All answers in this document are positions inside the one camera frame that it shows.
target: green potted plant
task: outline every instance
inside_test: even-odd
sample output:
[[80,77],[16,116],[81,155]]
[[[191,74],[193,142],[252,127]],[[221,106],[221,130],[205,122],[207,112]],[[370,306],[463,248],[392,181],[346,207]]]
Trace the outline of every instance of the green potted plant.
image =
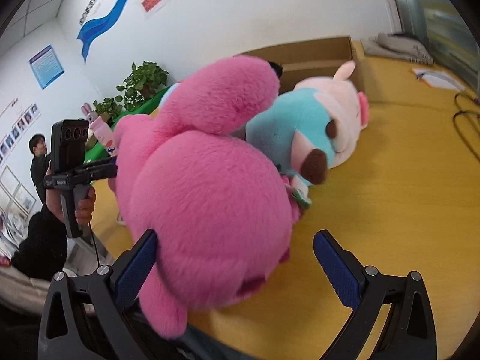
[[145,101],[154,97],[162,86],[167,85],[168,72],[155,62],[145,62],[141,66],[131,65],[131,74],[123,80],[125,85],[117,86],[125,91],[123,104],[127,111],[133,111]]
[[122,105],[119,104],[122,101],[123,97],[121,96],[117,96],[115,98],[106,97],[101,103],[95,100],[93,105],[97,114],[101,115],[102,113],[107,112],[110,115],[108,124],[111,126],[113,124],[113,120],[116,119],[122,112]]

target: black hair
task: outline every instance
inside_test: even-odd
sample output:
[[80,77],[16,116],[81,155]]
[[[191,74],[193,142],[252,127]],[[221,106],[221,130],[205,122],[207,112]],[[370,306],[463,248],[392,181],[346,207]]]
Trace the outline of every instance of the black hair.
[[30,148],[30,152],[33,155],[35,155],[35,153],[33,152],[34,147],[37,147],[37,145],[40,143],[41,140],[45,140],[45,136],[42,134],[35,134],[33,135],[30,142],[28,142],[28,147]]

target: glass window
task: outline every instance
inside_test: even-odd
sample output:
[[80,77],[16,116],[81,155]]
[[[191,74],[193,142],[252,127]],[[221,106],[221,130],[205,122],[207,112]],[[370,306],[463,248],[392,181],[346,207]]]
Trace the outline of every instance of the glass window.
[[449,0],[396,0],[403,31],[413,33],[435,61],[480,92],[480,49]]

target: metal screw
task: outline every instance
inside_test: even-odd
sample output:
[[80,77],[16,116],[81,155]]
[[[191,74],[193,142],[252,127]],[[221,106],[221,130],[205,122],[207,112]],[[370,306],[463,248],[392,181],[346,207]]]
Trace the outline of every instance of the metal screw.
[[60,281],[65,277],[65,274],[63,272],[57,272],[55,276],[53,276],[53,280],[55,281]]
[[108,265],[102,265],[97,269],[97,273],[99,275],[106,275],[110,270],[110,267]]
[[368,276],[378,275],[378,269],[375,268],[374,266],[371,266],[371,265],[369,265],[365,268],[365,272],[367,273]]
[[422,276],[417,271],[413,271],[410,274],[410,277],[415,281],[420,281],[422,279]]

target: blue gripper pad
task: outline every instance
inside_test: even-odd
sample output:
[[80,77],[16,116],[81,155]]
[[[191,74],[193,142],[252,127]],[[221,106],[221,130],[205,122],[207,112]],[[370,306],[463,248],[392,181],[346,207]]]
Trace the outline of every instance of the blue gripper pad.
[[156,233],[148,230],[131,250],[123,252],[113,264],[111,280],[117,307],[125,309],[134,303],[157,259],[157,247]]
[[313,252],[342,304],[356,310],[361,300],[360,284],[334,245],[330,243],[328,235],[326,230],[315,234]]

